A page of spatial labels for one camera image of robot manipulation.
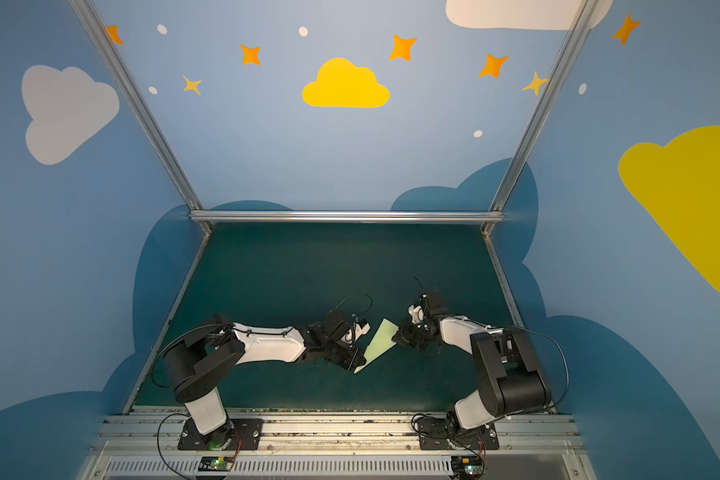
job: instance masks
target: light blue back wall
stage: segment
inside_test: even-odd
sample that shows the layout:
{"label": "light blue back wall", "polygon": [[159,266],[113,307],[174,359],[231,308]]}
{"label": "light blue back wall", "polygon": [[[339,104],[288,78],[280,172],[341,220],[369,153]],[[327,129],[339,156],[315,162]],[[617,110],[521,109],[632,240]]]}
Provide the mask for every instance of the light blue back wall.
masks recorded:
{"label": "light blue back wall", "polygon": [[0,478],[74,478],[202,232],[119,91],[98,133],[36,160],[22,100],[35,65],[115,83],[65,0],[0,2]]}
{"label": "light blue back wall", "polygon": [[[568,27],[464,28],[442,0],[95,4],[118,26],[116,47],[206,208],[258,200],[292,210],[399,210],[418,206],[396,203],[412,189],[456,188],[512,156],[537,101],[523,88],[534,72],[547,77]],[[538,15],[532,8],[521,17]],[[410,62],[389,59],[395,35],[418,39]],[[260,47],[261,64],[242,64],[240,44]],[[488,54],[509,57],[498,78],[479,76]],[[302,90],[334,57],[373,70],[389,101],[308,105]],[[184,90],[185,76],[200,81],[201,95]],[[422,205],[475,208],[440,198]]]}
{"label": "light blue back wall", "polygon": [[[642,23],[622,45],[628,13]],[[615,0],[493,233],[524,320],[566,348],[562,409],[600,480],[720,478],[720,293],[619,174],[634,144],[707,125],[720,125],[720,0]]]}

